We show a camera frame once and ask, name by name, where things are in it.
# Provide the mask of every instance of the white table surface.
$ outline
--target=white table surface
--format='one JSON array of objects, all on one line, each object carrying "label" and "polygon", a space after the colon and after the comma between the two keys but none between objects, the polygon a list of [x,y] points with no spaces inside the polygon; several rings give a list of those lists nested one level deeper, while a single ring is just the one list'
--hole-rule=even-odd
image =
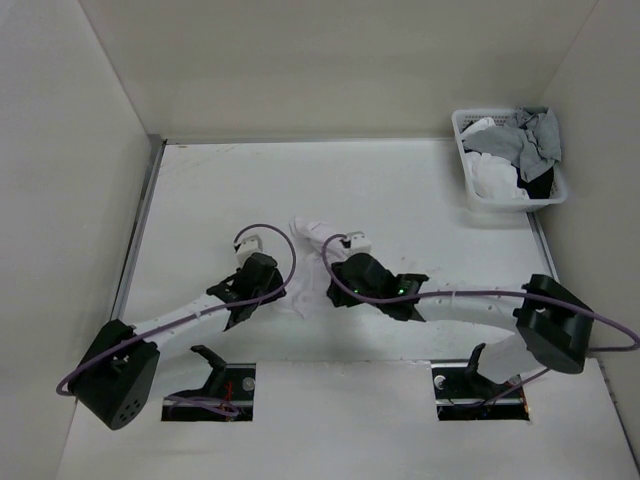
[{"label": "white table surface", "polygon": [[[123,319],[192,300],[237,267],[231,243],[242,227],[287,229],[295,215],[364,231],[372,254],[397,273],[494,286],[544,273],[526,215],[472,215],[461,175],[449,141],[169,146]],[[284,242],[256,233],[285,276]],[[305,318],[262,307],[208,345],[237,362],[467,358],[481,341],[504,335],[457,322],[398,323],[368,306],[336,310],[327,302]]]},{"label": "white table surface", "polygon": [[[365,231],[394,272],[470,285],[545,272],[524,214],[466,209],[459,163],[453,142],[430,140],[167,147],[123,320],[192,300],[235,269],[240,228],[294,215]],[[260,234],[286,275],[286,246]],[[258,361],[253,422],[161,423],[156,400],[111,432],[79,406],[58,480],[637,479],[595,361],[530,384],[531,422],[471,423],[438,422],[428,362],[398,361],[467,358],[504,335],[367,306],[304,318],[261,307],[203,340],[229,362]]]}]

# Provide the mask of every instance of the black cloth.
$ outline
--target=black cloth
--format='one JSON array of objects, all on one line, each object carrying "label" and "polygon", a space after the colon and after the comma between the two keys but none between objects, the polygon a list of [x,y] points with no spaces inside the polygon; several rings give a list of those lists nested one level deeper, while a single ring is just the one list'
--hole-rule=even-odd
[{"label": "black cloth", "polygon": [[524,188],[532,200],[546,200],[551,196],[551,186],[553,185],[553,168],[550,168],[538,178],[531,182],[525,182],[520,176],[518,169],[518,187]]}]

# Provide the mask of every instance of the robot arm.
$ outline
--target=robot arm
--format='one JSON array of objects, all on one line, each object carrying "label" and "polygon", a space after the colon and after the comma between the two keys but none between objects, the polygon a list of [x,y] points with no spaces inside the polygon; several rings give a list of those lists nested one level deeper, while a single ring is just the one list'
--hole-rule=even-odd
[{"label": "robot arm", "polygon": [[[131,344],[69,381],[71,394],[109,428],[117,430],[131,422],[150,397],[207,388],[225,365],[199,345],[203,338],[233,328],[247,320],[259,305],[285,295],[282,290],[260,304],[225,309],[226,304],[257,299],[283,285],[276,261],[262,253],[256,236],[236,246],[236,256],[241,268],[187,305],[133,325],[120,320],[104,325],[80,365],[123,341]],[[154,334],[153,341],[144,338],[158,328],[164,330]],[[206,361],[196,355],[184,356],[189,349]]]},{"label": "robot arm", "polygon": [[[381,300],[407,297],[407,301],[376,303],[375,307],[399,321],[457,320],[503,328],[512,335],[501,342],[476,347],[477,373],[500,384],[514,375],[539,367],[577,374],[584,368],[593,320],[566,309],[529,299],[500,296],[456,295],[452,285],[438,285],[426,275],[393,275],[368,253],[357,253],[331,265],[333,275],[350,291]],[[453,291],[449,296],[416,298],[434,291]],[[546,275],[533,275],[522,286],[534,293],[588,309],[564,287]],[[359,305],[358,299],[332,281],[327,291],[335,307]]]}]

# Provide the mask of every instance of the white connector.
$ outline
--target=white connector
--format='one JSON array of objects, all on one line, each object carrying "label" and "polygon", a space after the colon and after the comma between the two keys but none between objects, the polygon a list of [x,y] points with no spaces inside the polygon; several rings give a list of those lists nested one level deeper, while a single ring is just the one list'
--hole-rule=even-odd
[{"label": "white connector", "polygon": [[262,239],[258,235],[251,235],[235,243],[233,248],[236,251],[238,263],[242,267],[247,258],[252,254],[256,252],[262,253]]},{"label": "white connector", "polygon": [[371,240],[369,240],[363,232],[347,233],[344,242],[349,250],[349,256],[356,253],[371,253]]}]

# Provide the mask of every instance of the white wall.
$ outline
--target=white wall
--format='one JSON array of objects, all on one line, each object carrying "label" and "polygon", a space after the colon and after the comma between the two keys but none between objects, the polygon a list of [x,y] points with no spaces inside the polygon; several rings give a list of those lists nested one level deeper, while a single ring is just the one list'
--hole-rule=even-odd
[{"label": "white wall", "polygon": [[[564,284],[640,331],[640,2],[600,0],[543,103],[558,113],[569,201],[543,223]],[[596,330],[596,344],[626,339]],[[640,353],[607,355],[605,368],[640,452]]]},{"label": "white wall", "polygon": [[450,136],[539,99],[595,0],[81,0],[147,131]]},{"label": "white wall", "polygon": [[54,478],[149,143],[76,0],[0,7],[0,478]]}]

